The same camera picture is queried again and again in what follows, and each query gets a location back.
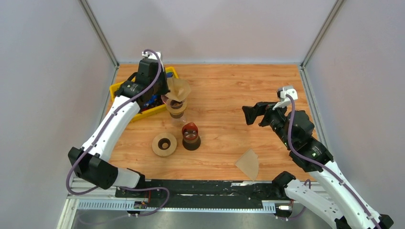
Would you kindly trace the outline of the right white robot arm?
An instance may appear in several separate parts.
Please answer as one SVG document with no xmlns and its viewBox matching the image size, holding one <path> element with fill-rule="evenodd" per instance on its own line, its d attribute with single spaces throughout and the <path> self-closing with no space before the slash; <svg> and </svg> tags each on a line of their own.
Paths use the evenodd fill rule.
<svg viewBox="0 0 405 229">
<path fill-rule="evenodd" d="M 312 136 L 315 128 L 304 110 L 276 108 L 275 103 L 259 102 L 243 106 L 247 125 L 263 116 L 260 127 L 270 126 L 286 148 L 289 156 L 304 172 L 313 176 L 332 199 L 326 200 L 294 175 L 283 171 L 273 179 L 273 194 L 278 199 L 289 198 L 300 202 L 318 215 L 333 229 L 389 229 L 392 218 L 380 214 L 368 205 L 344 178 L 332 154 Z"/>
</svg>

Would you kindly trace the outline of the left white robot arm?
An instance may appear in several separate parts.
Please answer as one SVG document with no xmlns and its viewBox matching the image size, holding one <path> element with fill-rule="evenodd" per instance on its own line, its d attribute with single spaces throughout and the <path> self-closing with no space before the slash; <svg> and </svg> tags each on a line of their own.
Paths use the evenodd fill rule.
<svg viewBox="0 0 405 229">
<path fill-rule="evenodd" d="M 142 174 L 131 169 L 118 168 L 109 163 L 112 150 L 129 122 L 155 95 L 169 92 L 167 76 L 162 62 L 144 58 L 138 71 L 133 73 L 114 92 L 115 99 L 100 126 L 80 148 L 72 147 L 68 158 L 72 164 L 66 179 L 67 190 L 78 195 L 70 187 L 70 178 L 79 178 L 94 184 L 96 188 L 124 187 L 136 198 L 146 192 Z"/>
</svg>

